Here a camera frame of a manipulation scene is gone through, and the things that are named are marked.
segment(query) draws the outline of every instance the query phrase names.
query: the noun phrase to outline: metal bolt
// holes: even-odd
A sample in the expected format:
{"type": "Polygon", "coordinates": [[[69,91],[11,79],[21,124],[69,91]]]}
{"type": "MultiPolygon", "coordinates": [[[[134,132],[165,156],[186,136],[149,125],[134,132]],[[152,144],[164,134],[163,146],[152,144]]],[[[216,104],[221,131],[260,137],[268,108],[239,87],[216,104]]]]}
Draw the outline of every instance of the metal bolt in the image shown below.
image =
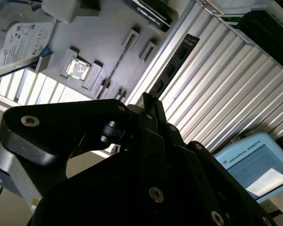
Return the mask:
{"type": "Polygon", "coordinates": [[[149,194],[151,199],[153,199],[157,203],[162,203],[164,201],[164,194],[157,187],[150,188],[149,194]]]}
{"type": "Polygon", "coordinates": [[[38,125],[40,125],[39,119],[31,115],[23,116],[21,118],[21,122],[23,125],[28,127],[37,127],[38,125]]]}
{"type": "Polygon", "coordinates": [[[198,150],[202,150],[202,147],[199,144],[195,144],[195,146],[198,150]]]}
{"type": "Polygon", "coordinates": [[[121,110],[122,112],[125,111],[124,107],[122,107],[122,106],[118,106],[118,108],[119,108],[119,110],[121,110]]]}
{"type": "Polygon", "coordinates": [[[218,226],[223,226],[223,225],[225,225],[225,222],[223,221],[222,216],[221,216],[219,213],[217,213],[216,211],[212,211],[212,212],[211,212],[211,216],[212,216],[214,222],[215,222],[218,226]]]}
{"type": "Polygon", "coordinates": [[[176,132],[176,131],[177,131],[177,129],[176,129],[176,127],[175,127],[175,126],[170,126],[170,129],[171,129],[172,131],[174,131],[174,132],[176,132]]]}
{"type": "Polygon", "coordinates": [[[266,217],[263,217],[263,220],[268,226],[273,226],[266,217]]]}

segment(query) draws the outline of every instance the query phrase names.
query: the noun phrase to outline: corrugated metal wall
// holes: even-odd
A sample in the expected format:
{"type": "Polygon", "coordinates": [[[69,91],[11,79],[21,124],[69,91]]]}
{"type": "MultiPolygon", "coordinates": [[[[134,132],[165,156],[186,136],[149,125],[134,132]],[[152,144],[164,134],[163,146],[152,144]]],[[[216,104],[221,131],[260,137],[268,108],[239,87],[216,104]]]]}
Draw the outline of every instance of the corrugated metal wall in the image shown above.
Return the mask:
{"type": "Polygon", "coordinates": [[[91,100],[42,73],[28,69],[0,78],[0,110],[21,105],[41,105],[91,100]]]}
{"type": "Polygon", "coordinates": [[[250,129],[282,136],[283,68],[193,1],[127,104],[150,90],[187,32],[200,42],[160,98],[185,142],[214,151],[250,129]]]}

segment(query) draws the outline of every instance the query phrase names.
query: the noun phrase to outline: aluminum profile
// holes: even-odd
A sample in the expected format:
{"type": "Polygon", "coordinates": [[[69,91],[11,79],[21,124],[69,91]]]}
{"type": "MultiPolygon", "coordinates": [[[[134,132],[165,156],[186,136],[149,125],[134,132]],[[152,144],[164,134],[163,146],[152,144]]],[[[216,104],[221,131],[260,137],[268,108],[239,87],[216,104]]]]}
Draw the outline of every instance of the aluminum profile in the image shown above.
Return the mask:
{"type": "Polygon", "coordinates": [[[126,104],[149,92],[189,33],[200,41],[160,97],[184,141],[213,152],[249,130],[283,135],[283,68],[191,1],[126,104]]]}

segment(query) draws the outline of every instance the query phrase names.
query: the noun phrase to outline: wall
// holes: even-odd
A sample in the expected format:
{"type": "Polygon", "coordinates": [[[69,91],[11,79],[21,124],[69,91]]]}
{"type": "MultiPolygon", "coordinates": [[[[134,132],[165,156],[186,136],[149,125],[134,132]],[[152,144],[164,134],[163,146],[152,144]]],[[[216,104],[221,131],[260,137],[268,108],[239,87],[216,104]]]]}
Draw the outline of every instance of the wall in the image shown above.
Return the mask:
{"type": "Polygon", "coordinates": [[[136,104],[143,92],[160,84],[158,78],[187,33],[200,41],[160,97],[167,121],[184,141],[198,141],[214,152],[253,129],[274,139],[283,136],[283,67],[247,45],[195,0],[126,104],[136,104]]]}
{"type": "MultiPolygon", "coordinates": [[[[72,177],[101,160],[103,160],[102,157],[93,153],[75,157],[68,162],[67,176],[72,177]]],[[[28,206],[22,198],[3,189],[0,196],[0,226],[26,226],[31,215],[28,206]]]]}

